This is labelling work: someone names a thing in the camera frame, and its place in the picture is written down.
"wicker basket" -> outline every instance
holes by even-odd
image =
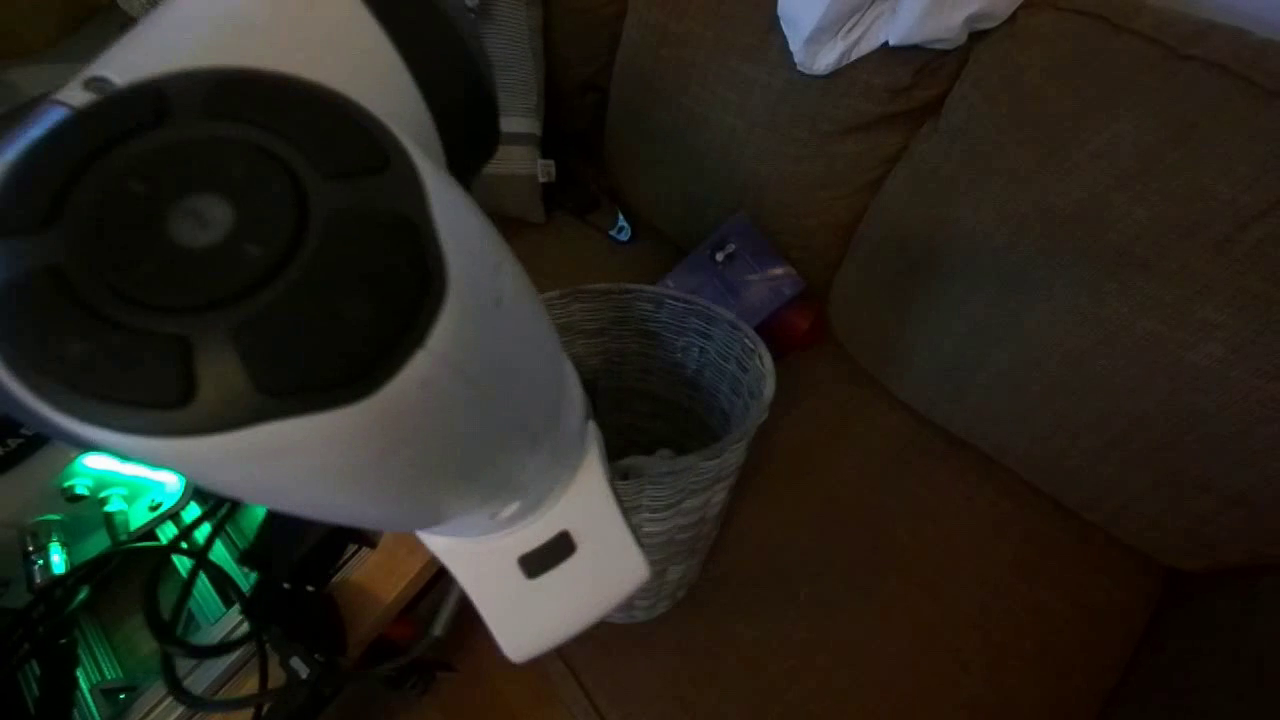
[[[773,361],[737,318],[669,290],[602,284],[543,300],[591,398],[613,491],[653,569],[608,619],[648,620],[698,579],[773,398]]]

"couch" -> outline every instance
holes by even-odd
[[[599,715],[1146,716],[1165,585],[1280,559],[1280,45],[1033,0],[813,78],[772,0],[545,10],[548,140],[636,240],[503,223],[535,283],[745,210],[831,316],[699,583],[559,651]]]

